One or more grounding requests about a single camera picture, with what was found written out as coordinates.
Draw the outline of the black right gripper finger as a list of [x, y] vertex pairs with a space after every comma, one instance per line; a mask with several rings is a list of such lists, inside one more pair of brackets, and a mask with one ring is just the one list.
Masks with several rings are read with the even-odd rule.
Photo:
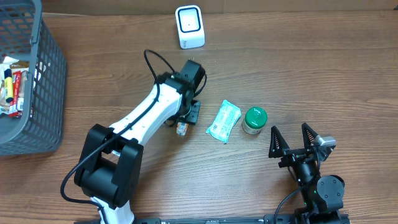
[[306, 149], [309, 149], [313, 146], [313, 142], [315, 138], [318, 136], [307, 123], [302, 124], [302, 136], [303, 136], [303, 144]]
[[285, 139], [276, 126], [271, 127], [271, 142], [269, 147], [269, 158], [283, 157], [285, 151], [290, 149]]

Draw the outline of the orange snack packet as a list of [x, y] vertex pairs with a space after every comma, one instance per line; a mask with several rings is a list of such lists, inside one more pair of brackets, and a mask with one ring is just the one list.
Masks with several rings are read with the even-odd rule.
[[183, 123], [183, 122], [178, 122], [177, 123], [177, 128], [176, 128], [176, 132], [178, 135], [180, 136], [184, 136], [187, 133], [188, 130], [188, 123]]

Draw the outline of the teal white tissue pack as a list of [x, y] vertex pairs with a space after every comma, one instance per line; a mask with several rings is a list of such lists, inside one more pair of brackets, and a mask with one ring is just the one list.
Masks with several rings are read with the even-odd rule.
[[241, 110], [228, 100], [223, 100], [213, 123], [206, 130], [206, 133], [226, 144], [234, 125], [240, 117]]

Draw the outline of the grey plastic mesh basket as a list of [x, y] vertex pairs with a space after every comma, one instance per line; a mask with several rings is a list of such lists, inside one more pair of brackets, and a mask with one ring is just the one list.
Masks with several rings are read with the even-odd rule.
[[39, 0], [1, 1], [1, 58], [29, 62], [19, 118], [1, 116], [1, 155], [56, 151], [62, 141], [67, 61]]

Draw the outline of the red white snack bar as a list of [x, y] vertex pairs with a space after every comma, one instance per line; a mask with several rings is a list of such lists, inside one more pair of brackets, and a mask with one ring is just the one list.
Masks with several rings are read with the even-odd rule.
[[21, 78], [22, 78], [22, 73], [21, 71], [16, 71], [12, 74], [13, 77], [13, 101], [10, 104], [9, 108], [9, 117], [15, 117], [18, 116], [19, 112], [17, 110], [17, 101], [19, 98], [19, 88], [21, 85]]

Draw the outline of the yellow glue stick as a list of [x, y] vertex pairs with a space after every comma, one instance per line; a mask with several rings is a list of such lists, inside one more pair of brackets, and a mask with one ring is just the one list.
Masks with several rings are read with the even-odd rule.
[[6, 92], [6, 102], [11, 103], [14, 100], [14, 90], [12, 82], [12, 70], [10, 68], [4, 71], [4, 87]]

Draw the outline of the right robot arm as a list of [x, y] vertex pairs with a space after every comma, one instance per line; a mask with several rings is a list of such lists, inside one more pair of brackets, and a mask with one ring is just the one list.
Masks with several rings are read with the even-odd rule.
[[[336, 147], [332, 136], [321, 136], [307, 123], [302, 124], [303, 148], [291, 149], [276, 126], [271, 127], [269, 157], [280, 159], [280, 168], [286, 168], [298, 188], [286, 196], [277, 206], [271, 223], [349, 223], [347, 215], [341, 215], [345, 182], [338, 175], [320, 173], [321, 163], [326, 161]], [[282, 206], [297, 193], [302, 194], [304, 207], [291, 215], [280, 215]]]

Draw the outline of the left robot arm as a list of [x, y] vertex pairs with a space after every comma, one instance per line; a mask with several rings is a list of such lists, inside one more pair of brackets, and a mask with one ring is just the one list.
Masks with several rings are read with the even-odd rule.
[[180, 72], [163, 73], [152, 91], [132, 112], [109, 127], [88, 132], [74, 183], [98, 208], [98, 223], [134, 223], [129, 201], [137, 188], [144, 146], [166, 122], [194, 125], [206, 82], [205, 69], [187, 60]]

